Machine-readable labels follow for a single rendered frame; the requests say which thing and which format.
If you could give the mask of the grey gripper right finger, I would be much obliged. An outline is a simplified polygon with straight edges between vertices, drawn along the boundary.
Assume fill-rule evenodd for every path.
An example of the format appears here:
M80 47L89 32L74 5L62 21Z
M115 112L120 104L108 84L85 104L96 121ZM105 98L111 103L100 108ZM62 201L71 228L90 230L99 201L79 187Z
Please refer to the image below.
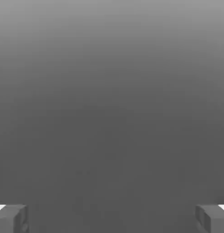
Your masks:
M199 233L224 233L224 204L196 205L194 214Z

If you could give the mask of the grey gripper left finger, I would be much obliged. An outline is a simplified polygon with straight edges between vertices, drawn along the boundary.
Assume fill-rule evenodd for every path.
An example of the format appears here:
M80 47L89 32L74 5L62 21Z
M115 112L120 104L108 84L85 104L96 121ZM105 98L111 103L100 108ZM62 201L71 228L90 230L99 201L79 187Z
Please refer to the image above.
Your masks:
M0 204L0 233L30 233L28 206Z

